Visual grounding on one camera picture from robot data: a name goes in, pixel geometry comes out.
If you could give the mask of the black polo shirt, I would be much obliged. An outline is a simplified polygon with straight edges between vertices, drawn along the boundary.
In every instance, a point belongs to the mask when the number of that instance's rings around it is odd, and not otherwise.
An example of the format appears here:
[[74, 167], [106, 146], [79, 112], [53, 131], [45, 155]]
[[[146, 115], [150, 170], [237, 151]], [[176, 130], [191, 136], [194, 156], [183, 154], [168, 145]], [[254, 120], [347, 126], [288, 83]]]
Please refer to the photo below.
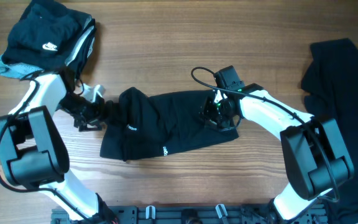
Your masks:
[[211, 90], [179, 91], [147, 96], [131, 87], [118, 101], [107, 101], [107, 125], [99, 155], [122, 161], [169, 156], [238, 138], [236, 130], [207, 127], [201, 107]]

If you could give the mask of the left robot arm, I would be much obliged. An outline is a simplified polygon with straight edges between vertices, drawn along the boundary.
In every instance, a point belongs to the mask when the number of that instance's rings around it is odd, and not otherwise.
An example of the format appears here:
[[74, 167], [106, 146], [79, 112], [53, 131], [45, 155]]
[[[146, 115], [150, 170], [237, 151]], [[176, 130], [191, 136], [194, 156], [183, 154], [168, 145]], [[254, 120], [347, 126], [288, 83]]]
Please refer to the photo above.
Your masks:
[[77, 94], [69, 70], [39, 70], [22, 80], [30, 83], [27, 93], [0, 116], [0, 184], [12, 192], [50, 197], [71, 223], [119, 223], [106, 202], [70, 170], [67, 148], [52, 119], [63, 110], [80, 131], [100, 130], [104, 87], [83, 85]]

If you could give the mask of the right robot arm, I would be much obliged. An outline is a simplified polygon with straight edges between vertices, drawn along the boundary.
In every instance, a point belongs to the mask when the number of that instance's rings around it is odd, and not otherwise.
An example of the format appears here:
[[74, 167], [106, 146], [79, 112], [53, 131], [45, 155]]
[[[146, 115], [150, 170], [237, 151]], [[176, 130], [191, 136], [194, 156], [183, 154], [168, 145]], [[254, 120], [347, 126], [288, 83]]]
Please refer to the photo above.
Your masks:
[[267, 204], [240, 208], [243, 223], [317, 223], [321, 202], [337, 203], [339, 186], [354, 176], [354, 165], [335, 119], [304, 113], [273, 98], [261, 86], [245, 85], [235, 68], [213, 73], [214, 96], [202, 108], [205, 123], [235, 130], [242, 120], [257, 123], [282, 146], [288, 185]]

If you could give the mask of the folded black grey-trimmed shirt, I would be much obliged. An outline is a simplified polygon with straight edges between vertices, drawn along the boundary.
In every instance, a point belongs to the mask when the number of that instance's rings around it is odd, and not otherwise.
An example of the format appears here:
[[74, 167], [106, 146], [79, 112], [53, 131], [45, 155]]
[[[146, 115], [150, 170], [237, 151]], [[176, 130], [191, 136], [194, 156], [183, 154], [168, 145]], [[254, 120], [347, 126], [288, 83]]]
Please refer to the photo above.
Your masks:
[[82, 12], [89, 15], [87, 20], [83, 24], [83, 30], [79, 34], [78, 40], [75, 42], [75, 45], [65, 60], [63, 66], [67, 66], [73, 70], [76, 74], [76, 77], [80, 77], [87, 61], [88, 57], [93, 50], [93, 42], [96, 33], [96, 21], [92, 15]]

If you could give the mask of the folded grey garment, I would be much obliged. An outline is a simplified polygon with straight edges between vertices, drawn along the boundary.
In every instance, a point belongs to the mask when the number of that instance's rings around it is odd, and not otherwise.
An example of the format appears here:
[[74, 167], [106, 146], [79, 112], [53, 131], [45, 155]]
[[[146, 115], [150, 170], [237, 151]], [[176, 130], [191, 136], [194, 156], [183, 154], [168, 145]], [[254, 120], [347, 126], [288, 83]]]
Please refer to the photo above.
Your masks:
[[6, 64], [2, 61], [2, 56], [0, 55], [0, 76], [21, 79], [24, 76], [39, 70], [42, 70], [42, 68], [22, 62]]

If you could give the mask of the folded black Nike garment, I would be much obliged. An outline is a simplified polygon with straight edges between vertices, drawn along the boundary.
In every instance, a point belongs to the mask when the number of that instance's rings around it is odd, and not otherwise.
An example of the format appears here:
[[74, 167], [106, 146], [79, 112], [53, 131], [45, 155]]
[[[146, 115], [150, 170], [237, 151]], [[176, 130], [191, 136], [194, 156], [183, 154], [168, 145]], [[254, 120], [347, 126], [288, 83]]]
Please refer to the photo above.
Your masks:
[[88, 17], [59, 2], [32, 1], [10, 31], [2, 61], [43, 69], [62, 67]]

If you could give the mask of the black shirt pile right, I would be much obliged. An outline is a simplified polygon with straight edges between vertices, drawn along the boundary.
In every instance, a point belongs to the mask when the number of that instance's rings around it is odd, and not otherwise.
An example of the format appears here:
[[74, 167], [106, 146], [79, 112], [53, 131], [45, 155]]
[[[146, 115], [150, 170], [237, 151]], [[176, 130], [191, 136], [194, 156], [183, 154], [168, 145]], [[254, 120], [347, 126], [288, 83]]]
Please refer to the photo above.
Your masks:
[[339, 187], [340, 200], [327, 203], [329, 223], [358, 223], [358, 48], [350, 39], [310, 45], [313, 58], [302, 81], [307, 112], [336, 119], [355, 174]]

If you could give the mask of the right white rail clip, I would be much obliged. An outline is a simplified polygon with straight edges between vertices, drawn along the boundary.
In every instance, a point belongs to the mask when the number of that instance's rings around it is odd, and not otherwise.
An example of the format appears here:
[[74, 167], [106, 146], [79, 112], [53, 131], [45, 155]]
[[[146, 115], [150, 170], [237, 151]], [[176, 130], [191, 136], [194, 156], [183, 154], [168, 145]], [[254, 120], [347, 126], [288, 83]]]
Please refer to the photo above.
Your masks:
[[218, 215], [218, 218], [221, 220], [226, 220], [227, 219], [227, 210], [224, 204], [217, 204], [215, 206], [215, 210], [216, 213]]

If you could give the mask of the white rail clip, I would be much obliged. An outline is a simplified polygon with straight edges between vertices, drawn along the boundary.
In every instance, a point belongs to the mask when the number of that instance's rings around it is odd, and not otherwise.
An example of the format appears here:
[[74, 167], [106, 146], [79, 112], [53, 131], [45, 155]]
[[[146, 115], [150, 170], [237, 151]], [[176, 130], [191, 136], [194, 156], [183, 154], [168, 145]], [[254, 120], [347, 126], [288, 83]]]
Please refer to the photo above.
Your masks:
[[227, 210], [224, 204], [217, 204], [215, 206], [215, 210], [216, 213], [218, 215], [218, 218], [221, 220], [226, 220], [227, 219]]
[[156, 208], [153, 205], [149, 205], [145, 209], [145, 219], [155, 220], [156, 219]]

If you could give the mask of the left white rail clip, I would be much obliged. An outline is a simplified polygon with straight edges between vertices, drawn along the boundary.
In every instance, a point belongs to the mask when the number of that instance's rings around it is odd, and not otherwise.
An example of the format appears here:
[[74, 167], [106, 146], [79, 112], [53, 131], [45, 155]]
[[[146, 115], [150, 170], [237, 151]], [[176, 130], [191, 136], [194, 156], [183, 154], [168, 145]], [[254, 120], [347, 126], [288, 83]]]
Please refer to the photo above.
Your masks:
[[156, 208], [153, 205], [149, 205], [145, 209], [145, 219], [155, 220], [156, 219]]

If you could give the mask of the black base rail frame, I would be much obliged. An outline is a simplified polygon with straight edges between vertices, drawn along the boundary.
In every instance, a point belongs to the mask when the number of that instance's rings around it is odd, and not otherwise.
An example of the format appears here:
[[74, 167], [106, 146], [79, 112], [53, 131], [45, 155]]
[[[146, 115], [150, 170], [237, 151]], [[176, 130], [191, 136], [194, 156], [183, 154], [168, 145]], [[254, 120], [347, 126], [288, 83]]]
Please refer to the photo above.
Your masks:
[[[221, 220], [214, 207], [155, 207], [156, 219], [146, 220], [146, 207], [115, 206], [109, 207], [118, 218], [118, 223], [186, 223], [185, 218], [198, 218], [202, 223], [286, 223], [280, 220], [267, 204], [243, 204], [241, 206], [226, 206], [227, 219]], [[50, 223], [86, 223], [71, 221], [63, 209], [53, 209]], [[328, 223], [328, 216], [323, 204], [313, 205], [300, 217], [290, 223]]]

